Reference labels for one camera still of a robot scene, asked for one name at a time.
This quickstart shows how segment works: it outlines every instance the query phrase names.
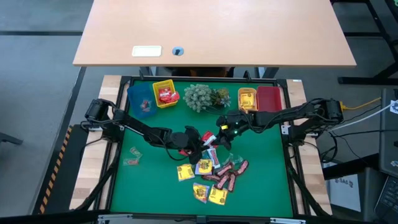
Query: green mat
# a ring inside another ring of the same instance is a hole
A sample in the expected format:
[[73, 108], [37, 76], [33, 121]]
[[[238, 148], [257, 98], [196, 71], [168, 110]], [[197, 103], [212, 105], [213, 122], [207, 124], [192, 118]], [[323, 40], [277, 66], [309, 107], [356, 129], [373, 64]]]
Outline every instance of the green mat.
[[[184, 88], [190, 82], [174, 82], [175, 89], [181, 94], [177, 105], [160, 109], [156, 115], [141, 121], [152, 127], [170, 128], [174, 132], [184, 132], [185, 125], [194, 126], [200, 134], [205, 131], [217, 133], [218, 115], [207, 112], [197, 113], [191, 110], [184, 100]], [[231, 95], [230, 109], [238, 108], [238, 89], [257, 88], [258, 84], [246, 83], [202, 83], [210, 88], [228, 88]], [[138, 166], [124, 166], [123, 159], [132, 157], [130, 148], [135, 146], [143, 156]], [[292, 217], [289, 186], [282, 151], [279, 128], [274, 126], [256, 134], [246, 131], [232, 142], [231, 152], [247, 159], [250, 163], [247, 171], [236, 179], [233, 193], [228, 193], [226, 204], [217, 205], [193, 197], [193, 183], [211, 186], [213, 183], [203, 180], [199, 175], [193, 179], [179, 182], [177, 166], [189, 163], [173, 161], [165, 149], [152, 147], [143, 138], [126, 130], [118, 174], [114, 186], [111, 204], [112, 212], [161, 213], [180, 215], [229, 215], [249, 217]], [[170, 150], [174, 157], [182, 157], [177, 151]], [[223, 162], [229, 152], [220, 146], [217, 155]]]

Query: red tray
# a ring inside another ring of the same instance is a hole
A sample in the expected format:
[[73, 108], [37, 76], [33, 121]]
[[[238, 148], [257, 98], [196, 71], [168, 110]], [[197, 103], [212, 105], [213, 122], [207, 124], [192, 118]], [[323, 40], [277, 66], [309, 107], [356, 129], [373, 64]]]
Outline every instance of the red tray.
[[276, 112], [282, 109], [279, 87], [259, 86], [256, 96], [258, 111]]

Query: wooden table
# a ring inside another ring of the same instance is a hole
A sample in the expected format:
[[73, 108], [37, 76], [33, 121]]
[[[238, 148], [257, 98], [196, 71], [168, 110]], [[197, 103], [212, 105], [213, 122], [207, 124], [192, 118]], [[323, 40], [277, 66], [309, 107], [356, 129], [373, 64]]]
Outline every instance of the wooden table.
[[[120, 81], [121, 76], [105, 76], [99, 93], [99, 98], [116, 102]], [[301, 80], [287, 80], [287, 84], [291, 106], [298, 106], [306, 102]], [[124, 94], [121, 100], [122, 109], [126, 102], [127, 86], [127, 84], [124, 86]], [[282, 104], [283, 106], [285, 105], [284, 98], [282, 98]], [[296, 124], [302, 122], [303, 119], [297, 120]], [[90, 142], [100, 137], [101, 132], [91, 132], [88, 135], [87, 141]], [[315, 140], [311, 137], [307, 137], [305, 141], [316, 144]], [[86, 147], [70, 204], [71, 209], [79, 206], [98, 183], [101, 167], [103, 164], [105, 148], [106, 141], [99, 141]], [[111, 150], [111, 160], [113, 159], [115, 150], [116, 144], [113, 144], [113, 148]], [[322, 208], [331, 214], [330, 202], [326, 192], [325, 181], [323, 179], [322, 167], [317, 149], [310, 145], [300, 146], [300, 156], [303, 174], [305, 177], [305, 185], [312, 193], [315, 200], [322, 206]], [[109, 181], [104, 186], [99, 208], [104, 208], [105, 206], [106, 197], [108, 195], [108, 187]], [[295, 192], [298, 204], [298, 212], [299, 214], [304, 214], [302, 197], [297, 186], [295, 188]]]
[[[133, 57], [143, 45], [161, 56]], [[95, 0], [73, 64], [356, 65], [329, 0]]]

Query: yellow snack packet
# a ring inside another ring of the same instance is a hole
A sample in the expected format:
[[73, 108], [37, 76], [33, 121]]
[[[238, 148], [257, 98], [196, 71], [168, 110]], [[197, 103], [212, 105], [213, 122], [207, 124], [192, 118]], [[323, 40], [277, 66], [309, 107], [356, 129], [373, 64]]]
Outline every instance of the yellow snack packet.
[[184, 164], [177, 167], [178, 181], [183, 181], [195, 177], [191, 164]]
[[193, 196], [199, 201], [206, 203], [207, 202], [207, 193], [209, 191], [209, 186], [205, 186], [202, 184], [193, 183]]
[[225, 205], [226, 195], [227, 194], [228, 194], [228, 191], [226, 189], [218, 190], [213, 185], [211, 187], [211, 191], [210, 191], [210, 195], [209, 195], [209, 201], [211, 201], [213, 203], [216, 203], [218, 205]]
[[210, 175], [213, 170], [213, 161], [211, 159], [201, 159], [197, 163], [195, 174]]

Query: blue container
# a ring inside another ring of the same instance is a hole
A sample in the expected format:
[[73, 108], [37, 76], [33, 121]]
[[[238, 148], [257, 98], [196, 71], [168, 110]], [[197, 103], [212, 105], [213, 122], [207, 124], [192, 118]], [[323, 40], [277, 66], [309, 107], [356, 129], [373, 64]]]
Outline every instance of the blue container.
[[149, 83], [133, 85], [127, 89], [127, 96], [136, 118], [146, 118], [156, 113], [156, 101]]

